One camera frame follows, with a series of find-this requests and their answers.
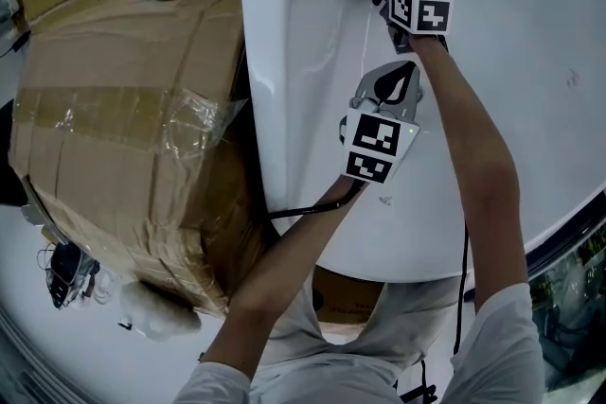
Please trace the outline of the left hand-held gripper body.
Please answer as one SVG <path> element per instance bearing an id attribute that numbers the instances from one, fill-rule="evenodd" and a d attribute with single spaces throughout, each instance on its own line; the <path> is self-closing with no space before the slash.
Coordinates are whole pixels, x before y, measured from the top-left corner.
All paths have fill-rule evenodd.
<path id="1" fill-rule="evenodd" d="M 371 98 L 349 108 L 339 127 L 341 173 L 367 183 L 386 183 L 416 140 L 420 126 L 399 119 Z"/>

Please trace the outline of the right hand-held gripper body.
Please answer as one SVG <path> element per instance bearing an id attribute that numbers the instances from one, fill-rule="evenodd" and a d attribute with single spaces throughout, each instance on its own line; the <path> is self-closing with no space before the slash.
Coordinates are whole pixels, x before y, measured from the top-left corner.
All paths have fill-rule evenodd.
<path id="1" fill-rule="evenodd" d="M 383 0 L 380 15 L 397 54 L 410 52 L 410 36 L 443 39 L 450 30 L 452 0 Z"/>

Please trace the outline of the person's left forearm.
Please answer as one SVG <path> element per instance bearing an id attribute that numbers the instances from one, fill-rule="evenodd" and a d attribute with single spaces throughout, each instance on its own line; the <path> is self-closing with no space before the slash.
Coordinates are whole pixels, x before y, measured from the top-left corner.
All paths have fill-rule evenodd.
<path id="1" fill-rule="evenodd" d="M 339 206 L 302 216 L 247 274 L 202 362 L 224 364 L 252 378 L 279 317 L 287 310 L 366 183 L 339 177 L 317 206 Z"/>

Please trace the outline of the person's right forearm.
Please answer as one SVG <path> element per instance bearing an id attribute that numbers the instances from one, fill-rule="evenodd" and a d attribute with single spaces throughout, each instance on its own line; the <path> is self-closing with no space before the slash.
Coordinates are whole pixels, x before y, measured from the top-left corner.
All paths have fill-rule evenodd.
<path id="1" fill-rule="evenodd" d="M 527 281 L 517 170 L 501 133 L 444 45 L 414 36 L 432 86 L 471 238 L 475 308 Z"/>

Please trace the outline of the small printed cardboard box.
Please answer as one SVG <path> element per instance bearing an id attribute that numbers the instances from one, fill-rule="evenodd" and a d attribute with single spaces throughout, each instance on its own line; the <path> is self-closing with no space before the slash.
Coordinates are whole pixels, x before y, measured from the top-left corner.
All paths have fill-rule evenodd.
<path id="1" fill-rule="evenodd" d="M 381 282 L 349 278 L 319 266 L 312 277 L 312 304 L 323 324 L 365 324 L 382 291 Z"/>

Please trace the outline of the person's beige trousers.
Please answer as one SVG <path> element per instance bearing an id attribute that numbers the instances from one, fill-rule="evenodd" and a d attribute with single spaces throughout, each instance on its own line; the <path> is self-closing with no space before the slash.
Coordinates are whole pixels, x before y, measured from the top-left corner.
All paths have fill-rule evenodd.
<path id="1" fill-rule="evenodd" d="M 279 317 L 261 356 L 269 366 L 319 354 L 356 355 L 406 369 L 424 359 L 455 310 L 460 279 L 383 286 L 377 305 L 357 339 L 328 343 L 312 306 L 309 276 Z"/>

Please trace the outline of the person's white t-shirt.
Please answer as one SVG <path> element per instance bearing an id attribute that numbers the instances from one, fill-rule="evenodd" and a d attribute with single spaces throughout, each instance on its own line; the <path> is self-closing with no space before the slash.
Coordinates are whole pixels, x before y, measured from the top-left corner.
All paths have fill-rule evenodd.
<path id="1" fill-rule="evenodd" d="M 527 284 L 476 314 L 439 404 L 542 404 L 544 362 Z M 200 363 L 172 404 L 402 404 L 396 370 L 371 357 L 324 353 L 258 371 Z"/>

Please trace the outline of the large cardboard box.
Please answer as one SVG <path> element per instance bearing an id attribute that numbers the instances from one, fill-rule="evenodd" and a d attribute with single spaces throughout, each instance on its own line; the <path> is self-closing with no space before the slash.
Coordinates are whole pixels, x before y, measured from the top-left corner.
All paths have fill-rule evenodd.
<path id="1" fill-rule="evenodd" d="M 266 234 L 241 0 L 23 0 L 9 161 L 110 269 L 223 316 Z"/>

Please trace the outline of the dark-framed window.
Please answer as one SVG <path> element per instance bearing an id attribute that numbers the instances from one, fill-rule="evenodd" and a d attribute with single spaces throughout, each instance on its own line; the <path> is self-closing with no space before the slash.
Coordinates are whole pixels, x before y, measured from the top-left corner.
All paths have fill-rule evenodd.
<path id="1" fill-rule="evenodd" d="M 606 371 L 606 193 L 526 259 L 546 390 L 570 388 Z"/>

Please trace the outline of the grey metal bracket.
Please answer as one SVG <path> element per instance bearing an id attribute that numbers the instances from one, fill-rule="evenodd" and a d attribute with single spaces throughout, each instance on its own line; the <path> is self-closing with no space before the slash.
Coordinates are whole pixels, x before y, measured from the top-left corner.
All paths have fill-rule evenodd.
<path id="1" fill-rule="evenodd" d="M 32 225 L 43 226 L 48 232 L 54 237 L 54 239 L 60 244 L 66 244 L 67 239 L 57 227 L 54 220 L 50 217 L 46 210 L 42 200 L 36 193 L 33 185 L 31 184 L 29 177 L 24 176 L 21 178 L 21 183 L 27 194 L 28 204 L 22 207 L 22 213 Z"/>

